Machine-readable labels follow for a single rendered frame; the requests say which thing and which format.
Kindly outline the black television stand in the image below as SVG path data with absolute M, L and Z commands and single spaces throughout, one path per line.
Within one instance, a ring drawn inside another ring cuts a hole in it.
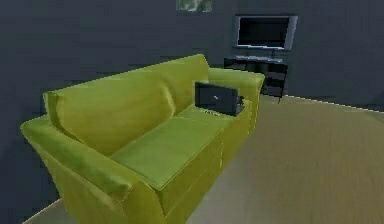
M 262 73 L 265 81 L 261 93 L 281 98 L 284 94 L 288 65 L 282 59 L 258 56 L 233 56 L 224 59 L 226 69 Z

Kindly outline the black laptop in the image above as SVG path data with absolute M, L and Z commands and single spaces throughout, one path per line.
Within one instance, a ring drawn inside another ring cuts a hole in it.
M 244 108 L 244 97 L 237 89 L 210 83 L 195 83 L 195 106 L 237 116 Z

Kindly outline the grey framed television set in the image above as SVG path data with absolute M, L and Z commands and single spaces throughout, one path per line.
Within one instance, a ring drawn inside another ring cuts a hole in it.
M 234 46 L 250 49 L 289 51 L 292 48 L 297 15 L 236 15 Z

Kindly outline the green sofa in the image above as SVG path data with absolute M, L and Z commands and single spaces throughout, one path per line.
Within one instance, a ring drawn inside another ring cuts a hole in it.
M 44 94 L 21 132 L 76 224 L 185 224 L 256 126 L 264 75 L 201 54 Z M 195 83 L 237 89 L 230 116 L 195 106 Z

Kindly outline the green framed wall picture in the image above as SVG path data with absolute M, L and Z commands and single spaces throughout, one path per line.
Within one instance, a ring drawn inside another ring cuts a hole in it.
M 176 9 L 188 12 L 211 12 L 213 0 L 176 0 Z

